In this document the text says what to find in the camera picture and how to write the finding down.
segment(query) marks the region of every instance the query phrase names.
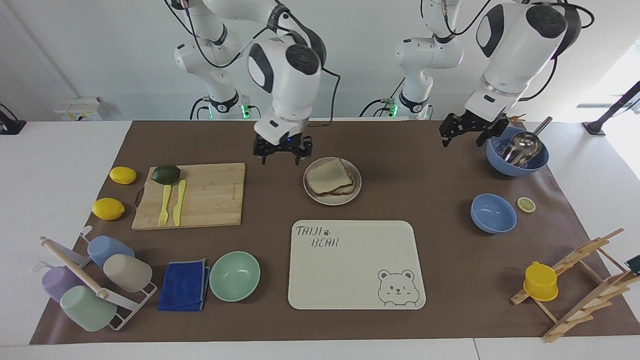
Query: brown table mat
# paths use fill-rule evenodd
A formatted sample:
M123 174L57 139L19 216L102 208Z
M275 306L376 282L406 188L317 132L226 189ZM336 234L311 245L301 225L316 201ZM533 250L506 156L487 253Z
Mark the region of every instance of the brown table mat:
M549 169L518 179L503 176L489 165L484 149L474 145L475 134L457 137L444 149L439 125L336 122L312 127L305 134L314 137L314 155L296 167L291 154L272 155L266 166L260 164L252 155L252 122L134 122L114 166L136 169L138 180L123 186L107 178L99 195L120 199L127 211L114 222L90 215L91 237L106 234L130 246L137 258L152 266L152 281L158 286L171 261L207 258L211 266L233 250L247 251L258 259L260 284L239 303L218 300L207 289L204 310L199 313L158 311L156 294L119 332L108 328L85 332L50 300L31 343L542 336L551 321L533 301L514 306L509 298L522 288L524 270L531 261L553 265L589 238ZM325 156L341 156L360 170L362 191L349 204L323 206L305 193L305 167ZM131 230L134 198L149 167L235 162L247 165L240 226ZM471 200L485 192L512 204L528 196L538 210L530 215L517 210L514 230L488 235L475 227L469 215ZM287 301L291 226L301 219L409 222L415 231L426 305L417 311L293 309ZM611 230L621 226L611 224ZM78 241L75 249L85 253L86 246ZM597 256L586 262L600 276L608 274ZM113 286L94 264L87 271L99 283ZM547 306L562 316L595 286L586 272L572 268L560 276L560 295ZM640 334L640 324L618 297L594 320L568 334Z

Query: bear drawing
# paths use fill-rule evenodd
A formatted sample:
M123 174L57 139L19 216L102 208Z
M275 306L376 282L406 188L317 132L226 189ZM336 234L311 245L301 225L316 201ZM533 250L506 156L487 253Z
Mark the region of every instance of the bear drawing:
M378 297L385 306L416 305L420 299L420 293L413 283L413 272L405 270L401 274L393 274L387 270L380 270L378 279L380 289Z

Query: white plate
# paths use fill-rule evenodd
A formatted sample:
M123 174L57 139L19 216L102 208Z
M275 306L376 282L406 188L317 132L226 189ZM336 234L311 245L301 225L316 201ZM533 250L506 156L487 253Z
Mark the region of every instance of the white plate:
M346 204L347 202L353 200L358 195L358 193L360 192L360 189L362 188L362 176L360 175L360 172L358 171L358 169L351 162L345 159L342 159L342 163L344 164L344 167L351 174L351 176L353 177L353 182L355 183L355 188L353 189L353 192L350 193L349 195L316 195L307 186L307 173L309 172L309 170L316 168L333 159L335 159L335 157L331 156L328 158L321 158L321 159L315 160L313 163L311 163L311 165L309 165L305 170L305 174L302 176L302 184L304 185L305 191L311 197L311 199L314 199L315 201L318 201L320 204L323 204L323 205L338 206L338 205Z
M300 310L422 308L426 295L413 228L404 221L296 222L289 303Z

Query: avocado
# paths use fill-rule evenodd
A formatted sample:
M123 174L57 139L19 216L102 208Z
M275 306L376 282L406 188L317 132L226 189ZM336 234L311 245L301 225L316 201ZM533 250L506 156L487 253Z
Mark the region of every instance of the avocado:
M180 180L180 169L175 165L160 165L151 174L151 180L162 185L173 185Z

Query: white table surface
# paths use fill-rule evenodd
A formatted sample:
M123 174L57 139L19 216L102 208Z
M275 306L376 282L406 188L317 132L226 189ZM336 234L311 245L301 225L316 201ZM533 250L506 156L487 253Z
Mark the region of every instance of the white table surface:
M513 338L26 346L47 303L40 287L42 274L28 269L39 260L59 264L38 246L38 238L73 246L130 125L31 122L19 136L0 137L0 359L539 360L621 359L640 352L640 336L569 336L553 344L541 338ZM607 139L586 135L579 124L560 123L549 125L541 137L551 153L549 167L589 236L624 227L606 250L621 262L640 254L640 181ZM639 317L640 288L632 288L625 298Z

